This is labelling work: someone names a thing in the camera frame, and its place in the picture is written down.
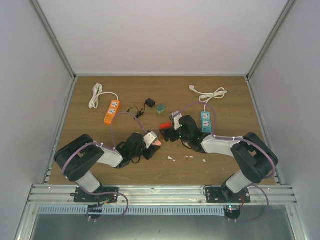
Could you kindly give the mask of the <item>pink plug adapter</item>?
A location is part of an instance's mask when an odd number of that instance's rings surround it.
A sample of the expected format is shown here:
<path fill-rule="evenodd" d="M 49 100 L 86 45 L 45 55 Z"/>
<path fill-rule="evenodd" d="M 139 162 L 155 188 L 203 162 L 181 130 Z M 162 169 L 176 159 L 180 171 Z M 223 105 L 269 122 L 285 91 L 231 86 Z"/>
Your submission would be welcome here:
<path fill-rule="evenodd" d="M 160 147 L 162 143 L 159 140 L 156 140 L 155 142 L 152 143 L 152 145 Z"/>

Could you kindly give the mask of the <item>red cube socket adapter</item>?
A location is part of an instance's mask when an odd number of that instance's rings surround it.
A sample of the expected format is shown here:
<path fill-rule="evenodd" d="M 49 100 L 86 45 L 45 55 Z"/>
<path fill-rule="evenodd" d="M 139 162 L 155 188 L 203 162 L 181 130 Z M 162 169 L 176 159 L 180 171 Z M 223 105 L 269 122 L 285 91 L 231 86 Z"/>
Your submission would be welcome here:
<path fill-rule="evenodd" d="M 162 123 L 159 127 L 160 130 L 164 129 L 170 129 L 173 127 L 173 124 L 171 122 Z"/>

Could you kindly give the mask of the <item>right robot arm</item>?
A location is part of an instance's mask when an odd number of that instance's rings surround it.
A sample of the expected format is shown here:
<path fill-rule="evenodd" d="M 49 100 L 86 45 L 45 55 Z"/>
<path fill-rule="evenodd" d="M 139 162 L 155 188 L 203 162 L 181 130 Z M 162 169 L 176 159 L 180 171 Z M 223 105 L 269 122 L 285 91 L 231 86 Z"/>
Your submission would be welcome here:
<path fill-rule="evenodd" d="M 220 187 L 221 196 L 228 203 L 234 202 L 246 187 L 273 177 L 279 163 L 277 156 L 255 133 L 227 137 L 201 132 L 189 115 L 178 118 L 173 124 L 162 124 L 160 133 L 166 142 L 180 140 L 188 149 L 201 154 L 234 157 L 239 171 Z"/>

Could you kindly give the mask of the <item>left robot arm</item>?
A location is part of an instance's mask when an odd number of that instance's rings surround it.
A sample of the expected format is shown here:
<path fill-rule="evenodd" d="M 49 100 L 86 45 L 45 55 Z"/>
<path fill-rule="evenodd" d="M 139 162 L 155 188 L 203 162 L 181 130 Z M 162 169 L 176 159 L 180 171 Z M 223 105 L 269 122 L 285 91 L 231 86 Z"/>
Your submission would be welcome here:
<path fill-rule="evenodd" d="M 103 197 L 103 186 L 91 172 L 95 164 L 122 169 L 130 163 L 137 164 L 143 157 L 150 160 L 161 148 L 158 136 L 149 131 L 146 135 L 133 133 L 125 142 L 111 148 L 83 134 L 54 155 L 62 174 L 84 190 L 86 197 L 98 202 Z"/>

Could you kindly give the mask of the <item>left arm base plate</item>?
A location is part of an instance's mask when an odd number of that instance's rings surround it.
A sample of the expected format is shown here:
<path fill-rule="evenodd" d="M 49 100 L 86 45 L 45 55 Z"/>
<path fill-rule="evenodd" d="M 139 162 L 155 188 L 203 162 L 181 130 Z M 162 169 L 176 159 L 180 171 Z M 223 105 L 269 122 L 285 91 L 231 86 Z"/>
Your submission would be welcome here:
<path fill-rule="evenodd" d="M 77 187 L 70 196 L 75 203 L 111 204 L 118 201 L 118 191 L 118 187 L 100 186 L 95 192 L 87 193 L 81 187 Z"/>

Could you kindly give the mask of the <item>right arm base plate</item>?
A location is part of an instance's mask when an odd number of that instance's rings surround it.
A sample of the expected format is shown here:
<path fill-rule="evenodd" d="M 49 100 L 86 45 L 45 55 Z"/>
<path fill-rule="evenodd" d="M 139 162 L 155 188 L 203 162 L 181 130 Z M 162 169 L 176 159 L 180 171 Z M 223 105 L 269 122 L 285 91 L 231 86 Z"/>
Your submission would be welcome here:
<path fill-rule="evenodd" d="M 205 185 L 202 192 L 206 198 L 206 202 L 211 204 L 242 204 L 251 202 L 247 187 L 238 193 L 233 193 L 226 187 Z"/>

